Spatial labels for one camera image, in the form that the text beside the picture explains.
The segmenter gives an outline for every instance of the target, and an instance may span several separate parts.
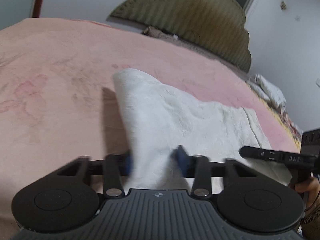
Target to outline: finger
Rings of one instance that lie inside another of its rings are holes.
[[[316,191],[319,187],[320,184],[317,178],[309,178],[303,182],[297,183],[294,189],[298,193],[304,193]]]
[[[294,190],[294,186],[289,182],[288,187]]]

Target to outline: bracelet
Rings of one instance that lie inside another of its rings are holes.
[[[313,220],[317,219],[320,217],[320,205],[318,206],[318,208],[308,217],[301,219],[300,224],[301,225],[305,225],[308,224],[310,222],[312,222]]]

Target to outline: ribbed black surface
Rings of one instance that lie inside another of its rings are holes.
[[[78,229],[59,234],[24,229],[12,240],[123,239],[302,240],[293,231],[274,236],[242,232],[226,223],[208,201],[195,200],[184,190],[138,189],[123,199],[107,201],[92,221]]]

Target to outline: bed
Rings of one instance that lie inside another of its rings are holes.
[[[272,148],[299,151],[217,60],[96,22],[26,19],[0,31],[0,239],[17,230],[10,206],[20,189],[79,155],[128,148],[111,77],[129,67],[201,101],[252,108]]]
[[[143,34],[216,59],[244,81],[249,78],[246,15],[236,0],[126,0],[110,16],[148,25]],[[262,101],[300,147],[302,131],[285,106],[277,109]]]

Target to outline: human hand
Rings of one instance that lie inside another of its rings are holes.
[[[308,213],[311,213],[318,205],[320,205],[320,183],[317,178],[310,177],[309,179],[297,183],[294,186],[294,190],[298,193],[309,192],[308,200],[307,200],[307,210]]]

